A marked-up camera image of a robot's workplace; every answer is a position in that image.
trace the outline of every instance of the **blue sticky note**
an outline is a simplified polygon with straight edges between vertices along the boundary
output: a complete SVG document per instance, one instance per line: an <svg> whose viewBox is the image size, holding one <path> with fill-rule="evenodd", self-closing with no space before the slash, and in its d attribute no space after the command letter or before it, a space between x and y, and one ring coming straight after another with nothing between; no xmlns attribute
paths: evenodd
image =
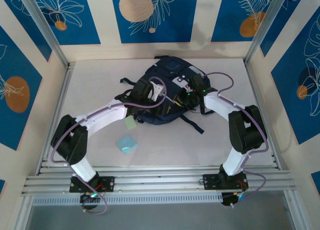
<svg viewBox="0 0 320 230"><path fill-rule="evenodd" d="M137 146L137 143L129 135L125 135L119 141L116 142L116 146L124 153L129 153L132 149Z"/></svg>
<svg viewBox="0 0 320 230"><path fill-rule="evenodd" d="M320 171L311 173L311 177L314 181L315 187L318 190L318 193L320 195Z"/></svg>

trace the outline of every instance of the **black mounting bracket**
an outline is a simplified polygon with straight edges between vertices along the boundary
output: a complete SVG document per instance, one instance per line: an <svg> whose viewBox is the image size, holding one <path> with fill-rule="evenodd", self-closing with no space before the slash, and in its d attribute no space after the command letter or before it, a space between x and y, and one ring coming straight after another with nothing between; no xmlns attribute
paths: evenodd
<svg viewBox="0 0 320 230"><path fill-rule="evenodd" d="M113 193L115 187L114 176L99 176L98 173L88 182L98 193ZM92 193L77 177L71 177L70 193Z"/></svg>
<svg viewBox="0 0 320 230"><path fill-rule="evenodd" d="M247 176L240 172L233 176L228 176L220 166L218 174L204 174L203 176L204 190L239 190L242 192L249 188Z"/></svg>
<svg viewBox="0 0 320 230"><path fill-rule="evenodd" d="M133 89L130 91L130 94L127 95L128 91L125 91L122 94L119 94L114 99L119 100L123 103L136 103L140 105L150 105L152 101L148 99L149 93L154 90L154 86L151 82L144 78L140 78ZM142 109L137 106L127 106L127 116L136 114Z"/></svg>

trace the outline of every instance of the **navy blue backpack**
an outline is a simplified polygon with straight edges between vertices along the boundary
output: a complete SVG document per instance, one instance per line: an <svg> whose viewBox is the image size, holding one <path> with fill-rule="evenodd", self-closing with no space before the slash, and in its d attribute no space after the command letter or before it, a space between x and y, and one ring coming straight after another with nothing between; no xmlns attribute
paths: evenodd
<svg viewBox="0 0 320 230"><path fill-rule="evenodd" d="M178 105L174 99L181 92L183 86L186 85L186 81L196 75L201 74L202 76L205 73L189 62L175 57L175 56L156 56L155 59L160 59L157 63L153 64L141 77L142 79L149 80L151 77L158 77L163 80L166 85L167 94L165 101L158 107L152 108L147 111L141 111L135 114L133 117L137 119L139 123L149 123L153 125L162 125L168 124L177 118L181 118L186 123L192 125L200 134L204 133L196 123L189 120L184 116L184 113L192 111L186 106ZM152 80L155 84L161 84L157 80ZM207 76L203 78L204 83L208 88L211 87L210 80ZM136 83L130 81L128 78L122 78L120 83L127 82L130 85L135 85ZM203 115L211 114L214 111L210 110L205 112L204 107L200 108L200 112Z"/></svg>

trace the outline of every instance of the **wall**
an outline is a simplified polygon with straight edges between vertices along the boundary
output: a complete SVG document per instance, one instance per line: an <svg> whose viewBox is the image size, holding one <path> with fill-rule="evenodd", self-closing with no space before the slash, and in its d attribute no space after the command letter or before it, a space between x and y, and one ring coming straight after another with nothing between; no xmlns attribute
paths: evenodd
<svg viewBox="0 0 320 230"><path fill-rule="evenodd" d="M87 59L142 59L156 55L242 58L271 2L35 1L71 62ZM11 1L11 5L16 6L20 12L24 11L17 0Z"/></svg>
<svg viewBox="0 0 320 230"><path fill-rule="evenodd" d="M320 196L311 179L311 173L320 170L320 135L305 140L300 138L297 129L293 131L292 125L293 121L299 120L300 127L304 128L305 132L314 131L317 128L312 123L304 121L304 114L309 114L310 111L310 104L304 101L307 101L310 96L305 95L305 99L299 100L296 93L299 87L298 79L291 84L292 76L302 71L297 67L300 64L295 62L297 57L294 53L298 53L300 50L302 54L304 53L304 44L308 39L308 34L305 34L305 39L301 44L302 49L295 47L296 45L292 49L290 45L297 42L295 39L319 8L319 3L320 0L301 0L266 56L264 57L263 52L258 50L250 63L250 68L262 95L262 107L265 115L275 133L281 156L293 173L313 229L320 229ZM284 59L288 59L286 65L282 63ZM306 57L301 61L303 66L306 66ZM275 71L285 74L278 79ZM288 95L291 96L288 102L286 96L282 94L280 97L278 92L283 86L292 88L292 94ZM290 116L294 111L296 112L295 117L289 120L288 114ZM313 121L318 125L319 117L313 116Z"/></svg>
<svg viewBox="0 0 320 230"><path fill-rule="evenodd" d="M17 201L26 176L35 174L65 70L54 53L46 57L51 50L41 43L40 36L31 34L34 38L30 37L4 0L0 0L0 12L0 27L4 31L1 32L0 44L4 40L11 43L0 60L0 74L6 80L0 87L9 89L6 85L9 80L5 76L24 76L27 81L20 94L19 90L11 91L10 96L6 92L6 96L0 99L0 179L5 181L0 195L0 229L8 229L19 211ZM31 21L22 22L24 26L32 26L34 23ZM26 110L16 108L23 106L26 100L20 99L21 96L29 96ZM10 99L16 102L11 105ZM18 126L22 126L22 135L16 132ZM6 133L6 137L15 142L7 142L4 139Z"/></svg>

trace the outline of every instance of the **orange circle pattern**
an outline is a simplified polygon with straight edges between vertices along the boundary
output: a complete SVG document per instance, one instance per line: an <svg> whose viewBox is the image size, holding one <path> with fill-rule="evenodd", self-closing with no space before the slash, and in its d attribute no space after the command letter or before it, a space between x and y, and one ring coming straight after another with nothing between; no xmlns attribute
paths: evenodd
<svg viewBox="0 0 320 230"><path fill-rule="evenodd" d="M20 76L12 76L6 83L17 89L23 87L20 92L23 95L15 94L14 92L5 95L5 101L8 107L18 114L23 113L27 109L30 101L28 83Z"/></svg>
<svg viewBox="0 0 320 230"><path fill-rule="evenodd" d="M296 95L298 96L299 99L303 100L306 98L308 94L308 90L307 90L307 87L304 86L304 85L300 85L298 87L298 89L296 90Z"/></svg>
<svg viewBox="0 0 320 230"><path fill-rule="evenodd" d="M56 21L54 26L60 31L67 30L67 24L65 24L63 21Z"/></svg>
<svg viewBox="0 0 320 230"><path fill-rule="evenodd" d="M240 26L241 36L245 38L254 37L258 30L258 28L256 29L255 18L259 18L257 24L258 26L260 26L262 20L265 17L265 14L265 12L258 12L255 15L249 16L247 19L245 19Z"/></svg>

